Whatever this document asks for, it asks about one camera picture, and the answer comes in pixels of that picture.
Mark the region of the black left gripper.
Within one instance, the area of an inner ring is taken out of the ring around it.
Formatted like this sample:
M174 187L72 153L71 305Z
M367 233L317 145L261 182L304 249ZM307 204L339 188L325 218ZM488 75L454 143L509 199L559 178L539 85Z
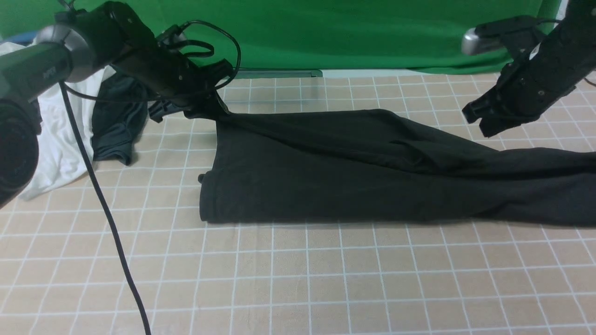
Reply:
M226 59L199 66L179 51L157 42L121 42L111 62L117 70L138 79L162 100L148 108L148 117L161 123L165 116L184 112L186 119L221 119L230 114L215 86L232 74Z

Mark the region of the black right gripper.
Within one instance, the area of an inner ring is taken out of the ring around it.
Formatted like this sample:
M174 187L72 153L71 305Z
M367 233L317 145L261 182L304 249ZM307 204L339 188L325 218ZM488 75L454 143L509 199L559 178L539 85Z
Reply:
M462 113L468 124L480 122L484 137L536 121L589 74L588 44L541 44L507 66L497 84L469 102Z

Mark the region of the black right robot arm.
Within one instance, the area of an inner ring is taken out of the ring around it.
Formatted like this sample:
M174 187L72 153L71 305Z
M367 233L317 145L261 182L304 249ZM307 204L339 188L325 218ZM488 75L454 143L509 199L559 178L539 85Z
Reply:
M561 20L520 15L469 29L462 53L504 48L512 61L491 89L462 109L466 121L479 121L482 134L491 137L538 120L594 71L595 41L593 0L569 1Z

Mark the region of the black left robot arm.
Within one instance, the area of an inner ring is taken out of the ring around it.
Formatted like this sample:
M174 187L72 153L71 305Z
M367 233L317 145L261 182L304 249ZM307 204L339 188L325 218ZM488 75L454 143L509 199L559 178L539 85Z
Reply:
M172 104L153 117L184 112L188 119L217 118L229 111L218 90L231 83L241 64L236 38L201 20L173 25L158 37L126 3L107 1L92 11L63 2L64 12L37 35L37 44L1 56L1 205L13 200L33 178L39 161L38 135L41 114L32 106L40 94L59 85L77 146L100 202L100 191L75 116L69 94L87 100L68 83L81 82L112 65L139 80L155 93L155 101ZM214 46L199 40L179 40L186 28L203 25L228 37L236 47L236 65L221 60L199 67L192 57L214 55Z

